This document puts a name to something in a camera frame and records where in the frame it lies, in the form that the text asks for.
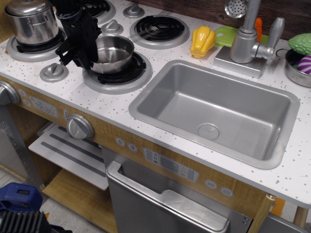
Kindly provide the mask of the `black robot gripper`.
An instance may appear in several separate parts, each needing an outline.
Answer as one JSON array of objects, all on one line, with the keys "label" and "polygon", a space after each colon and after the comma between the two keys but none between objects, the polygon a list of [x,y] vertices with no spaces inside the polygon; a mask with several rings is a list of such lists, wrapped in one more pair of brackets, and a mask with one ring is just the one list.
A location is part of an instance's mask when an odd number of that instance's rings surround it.
[{"label": "black robot gripper", "polygon": [[53,0],[52,5],[67,36],[55,51],[60,63],[66,66],[73,61],[78,67],[91,69],[98,61],[96,39],[100,28],[97,19],[81,0]]}]

